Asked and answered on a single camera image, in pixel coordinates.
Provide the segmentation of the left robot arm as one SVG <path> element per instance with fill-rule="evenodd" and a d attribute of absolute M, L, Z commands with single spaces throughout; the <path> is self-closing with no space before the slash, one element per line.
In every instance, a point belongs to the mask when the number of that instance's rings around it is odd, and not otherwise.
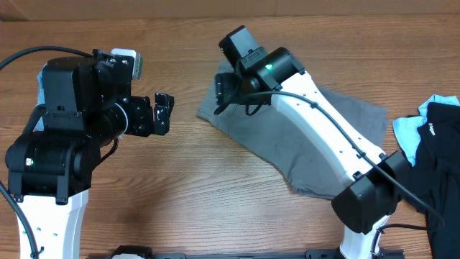
<path fill-rule="evenodd" d="M 22 258 L 78 258 L 93 171 L 122 135 L 166 135 L 171 95 L 133 96 L 142 56 L 67 47 L 44 64 L 38 103 L 5 156 L 1 193 L 14 210 Z"/>

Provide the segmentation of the grey shorts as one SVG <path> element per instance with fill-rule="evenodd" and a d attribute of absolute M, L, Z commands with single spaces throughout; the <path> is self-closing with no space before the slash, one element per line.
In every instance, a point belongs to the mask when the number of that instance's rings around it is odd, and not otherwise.
<path fill-rule="evenodd" d="M 316 90 L 362 137 L 382 146 L 389 124 L 385 108 L 322 86 Z M 211 83 L 198 117 L 273 164 L 296 194 L 333 199 L 353 182 L 351 174 L 334 172 L 313 142 L 273 106 L 264 105 L 252 116 L 242 105 L 231 104 L 219 115 L 214 113 L 217 107 L 216 84 Z"/>

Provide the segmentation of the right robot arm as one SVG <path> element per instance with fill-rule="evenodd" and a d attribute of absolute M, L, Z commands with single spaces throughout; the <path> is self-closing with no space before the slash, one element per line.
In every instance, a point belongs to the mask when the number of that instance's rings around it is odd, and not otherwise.
<path fill-rule="evenodd" d="M 313 144 L 313 152 L 344 179 L 331 205 L 344 224 L 335 249 L 307 250 L 304 258 L 404 258 L 402 250 L 379 247 L 383 228 L 403 197 L 397 177 L 409 169 L 399 152 L 387 155 L 358 133 L 326 100 L 286 48 L 269 53 L 240 26 L 218 44 L 234 69 L 216 76 L 215 113 L 230 104 L 269 104 Z"/>

